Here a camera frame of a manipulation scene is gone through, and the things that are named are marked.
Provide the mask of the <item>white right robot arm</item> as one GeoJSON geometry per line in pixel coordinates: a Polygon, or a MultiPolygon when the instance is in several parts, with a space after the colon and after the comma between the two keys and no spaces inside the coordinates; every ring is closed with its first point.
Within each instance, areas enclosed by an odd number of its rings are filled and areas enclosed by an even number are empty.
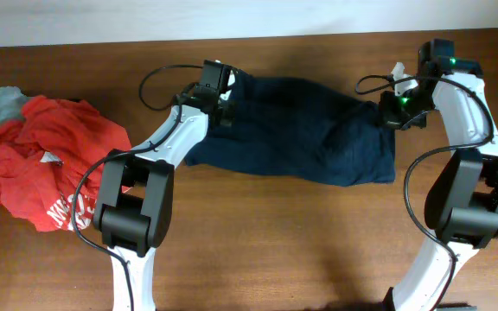
{"type": "Polygon", "coordinates": [[[479,250],[498,238],[498,130],[485,99],[483,71],[455,56],[452,41],[418,51],[418,72],[397,63],[380,95],[381,124],[423,128],[438,111],[451,158],[425,200],[418,229],[425,241],[404,278],[384,300],[388,310],[437,310],[450,282],[479,250]]]}

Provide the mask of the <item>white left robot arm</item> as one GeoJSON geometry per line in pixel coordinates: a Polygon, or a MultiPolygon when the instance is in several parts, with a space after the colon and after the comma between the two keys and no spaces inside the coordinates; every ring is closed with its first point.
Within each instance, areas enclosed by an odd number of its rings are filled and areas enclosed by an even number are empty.
{"type": "Polygon", "coordinates": [[[149,138],[104,161],[93,224],[112,260],[115,310],[155,309],[153,267],[171,221],[176,168],[210,129],[233,122],[227,98],[237,68],[217,60],[198,68],[200,79],[172,98],[149,138]]]}

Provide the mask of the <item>navy blue shorts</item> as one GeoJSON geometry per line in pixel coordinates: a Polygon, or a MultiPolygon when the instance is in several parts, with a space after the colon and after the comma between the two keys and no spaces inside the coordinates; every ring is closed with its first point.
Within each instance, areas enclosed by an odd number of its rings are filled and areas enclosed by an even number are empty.
{"type": "Polygon", "coordinates": [[[250,175],[295,176],[338,187],[392,183],[395,134],[373,102],[313,81],[240,72],[230,127],[210,130],[185,157],[250,175]]]}

